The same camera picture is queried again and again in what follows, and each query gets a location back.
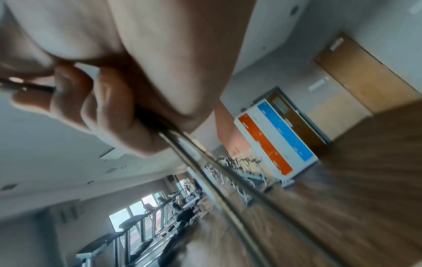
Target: brown floor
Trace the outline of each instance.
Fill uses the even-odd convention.
[[[275,185],[269,198],[349,265],[422,260],[422,103],[363,121],[295,180],[287,190]],[[259,205],[242,210],[279,266],[330,266]],[[186,243],[174,266],[253,266],[216,211]]]

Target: skin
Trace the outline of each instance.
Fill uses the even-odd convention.
[[[218,103],[255,0],[6,0],[0,77],[57,91],[17,93],[12,104],[46,114],[138,156],[166,148],[135,106],[192,132]],[[92,80],[73,66],[100,67]]]

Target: white ceiling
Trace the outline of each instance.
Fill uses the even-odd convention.
[[[235,72],[285,42],[307,2],[258,0]],[[292,17],[290,11],[295,5],[299,5],[300,9]],[[57,190],[81,191],[81,188],[99,187],[100,184],[110,186],[113,182],[122,183],[122,179],[128,181],[125,186],[133,186],[134,181],[139,184],[181,171],[182,162],[170,150],[147,159],[124,155],[117,160],[101,160],[100,156],[111,149],[109,145],[50,118],[16,110],[8,104],[8,99],[9,95],[0,93],[0,187],[10,183],[17,183],[18,186],[11,191],[0,192],[3,201],[19,196],[35,197],[38,193],[59,192]],[[209,150],[221,145],[214,113],[193,135]],[[111,168],[118,169],[106,174]],[[77,197],[90,198],[95,195],[89,190],[83,192],[83,196],[78,194]]]

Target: orange wall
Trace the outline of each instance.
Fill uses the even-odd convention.
[[[214,113],[217,136],[232,157],[251,148],[251,145],[234,125],[234,118],[221,101],[215,108]]]

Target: fingernail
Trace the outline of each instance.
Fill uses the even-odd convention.
[[[55,70],[54,80],[56,82],[56,91],[60,94],[67,94],[73,89],[72,80],[66,76],[59,68]]]

